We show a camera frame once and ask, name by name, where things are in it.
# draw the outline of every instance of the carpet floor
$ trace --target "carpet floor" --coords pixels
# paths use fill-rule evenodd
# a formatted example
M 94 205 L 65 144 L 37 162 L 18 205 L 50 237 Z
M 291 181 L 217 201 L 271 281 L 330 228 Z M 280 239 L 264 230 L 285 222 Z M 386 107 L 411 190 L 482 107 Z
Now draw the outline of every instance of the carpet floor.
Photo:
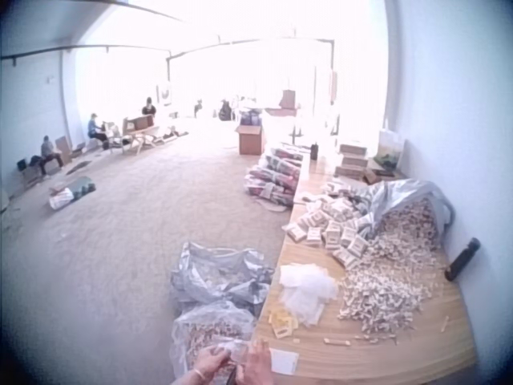
M 182 244 L 254 248 L 276 264 L 290 211 L 244 193 L 258 156 L 238 155 L 229 122 L 178 129 L 190 135 L 138 156 L 87 154 L 2 215 L 2 334 L 38 379 L 170 383 L 169 278 Z M 65 175 L 82 160 L 92 162 Z M 80 176 L 96 191 L 52 211 L 48 188 Z

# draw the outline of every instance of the wooden stick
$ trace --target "wooden stick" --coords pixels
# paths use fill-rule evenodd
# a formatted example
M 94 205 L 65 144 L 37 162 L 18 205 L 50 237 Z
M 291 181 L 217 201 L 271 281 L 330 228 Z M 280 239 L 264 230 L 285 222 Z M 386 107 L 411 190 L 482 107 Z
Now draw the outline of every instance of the wooden stick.
M 340 346 L 340 347 L 350 347 L 351 346 L 351 342 L 343 341 L 341 339 L 324 338 L 324 343 L 326 345 L 337 345 L 337 346 Z
M 446 316 L 446 319 L 443 320 L 442 329 L 440 329 L 440 333 L 446 331 L 447 323 L 449 322 L 449 316 Z

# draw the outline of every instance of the person's hand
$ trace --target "person's hand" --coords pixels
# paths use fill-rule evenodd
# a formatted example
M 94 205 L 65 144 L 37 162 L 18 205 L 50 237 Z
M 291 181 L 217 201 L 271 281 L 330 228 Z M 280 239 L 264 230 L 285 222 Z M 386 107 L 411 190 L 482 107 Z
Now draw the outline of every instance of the person's hand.
M 214 374 L 222 368 L 230 359 L 230 351 L 218 346 L 209 346 L 201 349 L 196 358 L 194 369 L 200 371 L 210 383 Z
M 237 385 L 273 385 L 271 351 L 267 342 L 253 341 L 245 367 L 237 367 L 236 382 Z

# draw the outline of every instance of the bracelet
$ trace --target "bracelet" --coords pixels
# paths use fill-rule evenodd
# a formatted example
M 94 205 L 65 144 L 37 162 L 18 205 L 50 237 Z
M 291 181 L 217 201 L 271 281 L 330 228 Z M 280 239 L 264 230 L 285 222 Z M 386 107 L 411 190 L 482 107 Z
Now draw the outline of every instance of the bracelet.
M 203 381 L 207 381 L 207 379 L 205 378 L 204 374 L 201 373 L 201 371 L 198 371 L 196 368 L 193 368 L 192 371 L 194 371 L 199 377 L 201 377 Z

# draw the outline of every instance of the ceiling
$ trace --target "ceiling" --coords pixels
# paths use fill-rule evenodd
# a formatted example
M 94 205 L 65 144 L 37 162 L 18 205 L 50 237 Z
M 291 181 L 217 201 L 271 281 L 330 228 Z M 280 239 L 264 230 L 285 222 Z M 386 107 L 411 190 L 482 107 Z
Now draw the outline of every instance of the ceiling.
M 294 35 L 332 39 L 342 12 L 338 0 L 122 2 L 170 14 L 185 22 L 94 1 L 12 1 L 2 16 L 2 56 L 78 42 L 143 45 L 178 53 L 215 44 L 218 35 L 224 42 Z M 108 17 L 95 25 L 102 14 Z

